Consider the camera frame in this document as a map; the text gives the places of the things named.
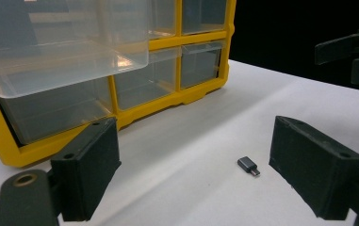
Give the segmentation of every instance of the screw hole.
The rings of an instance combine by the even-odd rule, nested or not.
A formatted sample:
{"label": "screw hole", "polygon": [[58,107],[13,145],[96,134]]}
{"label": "screw hole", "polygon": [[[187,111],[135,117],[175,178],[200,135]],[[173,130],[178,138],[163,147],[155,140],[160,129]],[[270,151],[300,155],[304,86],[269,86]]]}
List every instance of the screw hole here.
{"label": "screw hole", "polygon": [[34,181],[36,181],[36,178],[38,178],[36,174],[33,173],[24,174],[18,177],[17,179],[15,179],[13,184],[14,186],[27,186],[32,184]]}
{"label": "screw hole", "polygon": [[342,157],[351,157],[351,155],[349,155],[348,153],[340,153],[340,156],[342,156]]}
{"label": "screw hole", "polygon": [[64,155],[64,159],[71,159],[73,158],[74,154],[73,153],[67,153]]}

